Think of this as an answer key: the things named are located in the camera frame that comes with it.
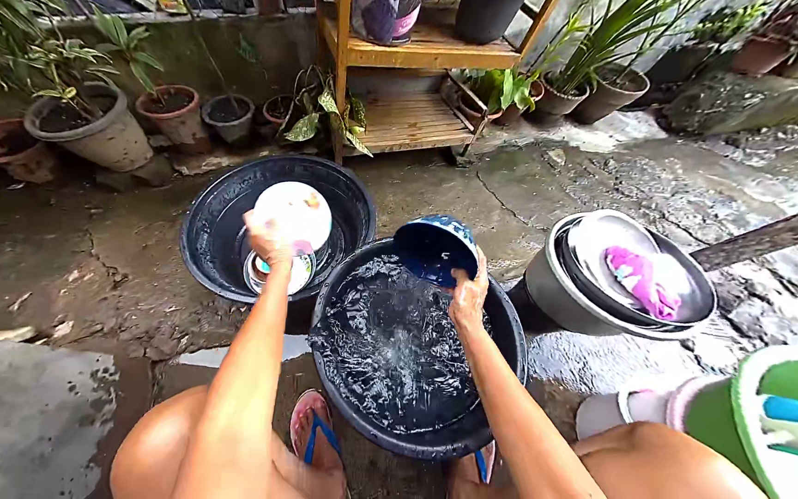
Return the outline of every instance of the splashing water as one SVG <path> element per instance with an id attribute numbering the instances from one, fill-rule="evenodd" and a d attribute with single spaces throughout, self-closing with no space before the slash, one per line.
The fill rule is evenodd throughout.
<path id="1" fill-rule="evenodd" d="M 397 256 L 377 256 L 340 284 L 310 344 L 341 396 L 374 422 L 397 433 L 436 430 L 479 402 L 450 302 Z"/>

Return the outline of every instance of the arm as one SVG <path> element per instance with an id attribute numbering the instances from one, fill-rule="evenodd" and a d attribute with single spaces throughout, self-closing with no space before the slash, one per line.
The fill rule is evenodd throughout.
<path id="1" fill-rule="evenodd" d="M 271 272 L 208 388 L 173 497 L 267 495 L 292 254 L 274 229 L 251 226 L 250 214 L 245 214 L 245 221 L 252 247 L 270 264 Z"/>
<path id="2" fill-rule="evenodd" d="M 458 330 L 489 425 L 521 497 L 605 498 L 553 423 L 531 398 L 482 326 L 489 289 L 488 267 L 479 252 L 479 273 L 458 280 L 449 316 Z"/>

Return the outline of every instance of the green bucket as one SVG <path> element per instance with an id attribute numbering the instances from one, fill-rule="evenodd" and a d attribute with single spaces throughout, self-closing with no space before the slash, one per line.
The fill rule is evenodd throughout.
<path id="1" fill-rule="evenodd" d="M 692 399 L 685 432 L 733 462 L 773 499 L 780 499 L 763 467 L 757 395 L 798 400 L 798 346 L 769 346 L 743 359 L 738 375 L 714 383 Z"/>

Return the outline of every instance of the pink cloth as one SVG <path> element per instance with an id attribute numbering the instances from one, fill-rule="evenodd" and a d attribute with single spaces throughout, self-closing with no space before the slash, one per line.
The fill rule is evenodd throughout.
<path id="1" fill-rule="evenodd" d="M 682 304 L 679 295 L 662 285 L 654 275 L 652 260 L 647 256 L 612 246 L 605 250 L 605 263 L 615 278 L 653 316 L 662 321 L 676 319 Z"/>

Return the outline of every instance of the blue bowl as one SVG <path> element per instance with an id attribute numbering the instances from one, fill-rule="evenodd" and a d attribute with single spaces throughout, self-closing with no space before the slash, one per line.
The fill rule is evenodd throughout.
<path id="1" fill-rule="evenodd" d="M 450 215 L 425 215 L 399 227 L 393 236 L 396 255 L 417 277 L 437 286 L 454 288 L 452 268 L 476 277 L 479 258 L 472 232 Z"/>

